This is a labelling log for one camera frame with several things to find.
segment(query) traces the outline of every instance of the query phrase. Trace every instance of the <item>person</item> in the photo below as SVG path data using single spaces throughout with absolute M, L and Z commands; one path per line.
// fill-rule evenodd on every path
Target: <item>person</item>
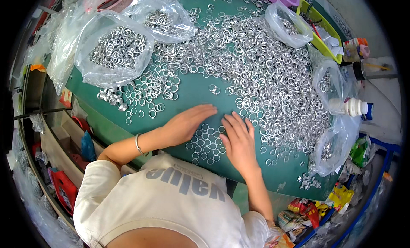
M 227 195 L 226 180 L 163 153 L 139 172 L 121 166 L 156 149 L 189 141 L 217 108 L 192 107 L 164 126 L 109 145 L 90 163 L 78 191 L 74 225 L 90 247 L 263 247 L 273 223 L 272 205 L 256 161 L 254 127 L 233 112 L 221 120 L 226 155 L 248 187 L 249 212 Z

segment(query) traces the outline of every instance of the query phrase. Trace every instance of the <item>bracelet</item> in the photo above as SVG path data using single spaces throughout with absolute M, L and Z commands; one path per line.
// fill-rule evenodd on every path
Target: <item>bracelet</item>
M 148 155 L 148 152 L 147 152 L 146 154 L 144 154 L 144 153 L 141 151 L 141 148 L 139 148 L 138 143 L 137 143 L 137 140 L 138 140 L 138 136 L 139 136 L 139 135 L 140 135 L 140 133 L 138 133 L 138 134 L 135 135 L 135 146 L 136 146 L 136 148 L 138 149 L 138 151 L 141 153 L 141 155 L 146 157 L 146 156 Z

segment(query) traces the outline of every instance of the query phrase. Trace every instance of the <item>yellow plastic basket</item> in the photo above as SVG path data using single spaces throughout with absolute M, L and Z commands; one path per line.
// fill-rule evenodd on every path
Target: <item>yellow plastic basket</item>
M 300 12 L 305 12 L 308 9 L 309 3 L 307 3 L 305 0 L 300 0 L 300 4 L 296 10 L 296 14 L 300 15 Z M 328 32 L 332 37 L 336 38 L 339 40 L 339 46 L 341 45 L 341 40 L 340 36 L 337 34 L 335 29 L 331 26 L 331 24 L 314 8 L 311 7 L 309 11 L 309 18 L 312 21 L 319 21 L 322 20 L 318 25 L 323 27 L 326 32 Z M 326 46 L 326 44 L 323 43 L 323 41 L 313 32 L 313 40 L 312 44 L 324 55 L 327 57 L 332 58 L 334 61 L 336 61 L 338 64 L 341 63 L 341 55 L 334 56 L 332 52 L 329 50 L 329 48 Z

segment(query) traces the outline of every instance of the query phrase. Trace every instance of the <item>bottle cap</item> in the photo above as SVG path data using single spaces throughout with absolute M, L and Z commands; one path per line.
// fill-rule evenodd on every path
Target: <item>bottle cap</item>
M 368 109 L 367 102 L 363 101 L 362 102 L 362 108 L 361 108 L 362 114 L 367 114 L 367 109 Z

